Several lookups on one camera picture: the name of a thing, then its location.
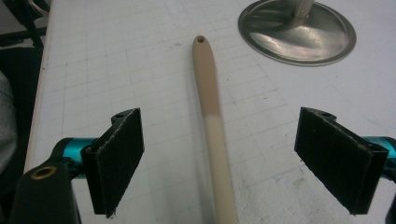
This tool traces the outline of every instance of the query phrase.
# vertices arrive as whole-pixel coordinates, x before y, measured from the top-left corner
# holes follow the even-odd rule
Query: black rubber pad
[[[302,107],[295,151],[351,214],[367,214],[388,151],[335,120],[329,113]]]
[[[95,214],[110,217],[131,181],[144,152],[140,110],[111,118],[113,125],[81,150]]]

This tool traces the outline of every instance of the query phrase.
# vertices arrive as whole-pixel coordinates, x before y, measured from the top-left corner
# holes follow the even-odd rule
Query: metal base plate
[[[314,3],[309,16],[297,19],[294,0],[263,0],[239,17],[239,31],[258,52],[296,65],[315,66],[345,58],[356,44],[356,33],[338,12]]]

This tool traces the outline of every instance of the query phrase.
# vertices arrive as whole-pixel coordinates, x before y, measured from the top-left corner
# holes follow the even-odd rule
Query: wooden stick
[[[195,37],[192,45],[192,58],[204,118],[216,220],[218,224],[236,224],[237,217],[219,106],[215,60],[212,48],[204,36]]]

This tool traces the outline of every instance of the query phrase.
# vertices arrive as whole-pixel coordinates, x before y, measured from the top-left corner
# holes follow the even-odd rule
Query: teal clamp arm
[[[363,137],[367,142],[380,145],[389,151],[382,176],[396,183],[396,140],[390,137]]]
[[[72,178],[86,178],[81,150],[92,145],[95,140],[95,138],[73,138],[65,146],[62,163],[67,166]]]

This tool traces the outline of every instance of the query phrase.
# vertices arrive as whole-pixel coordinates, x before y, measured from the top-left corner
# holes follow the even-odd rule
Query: white table surface
[[[29,167],[64,137],[99,137],[140,107],[146,152],[111,219],[73,180],[83,223],[214,223],[191,45],[214,51],[240,223],[384,223],[396,191],[380,180],[369,215],[351,216],[293,151],[301,106],[359,135],[396,137],[396,1],[320,3],[358,42],[320,67],[275,62],[248,46],[237,20],[251,0],[54,0],[35,105]]]

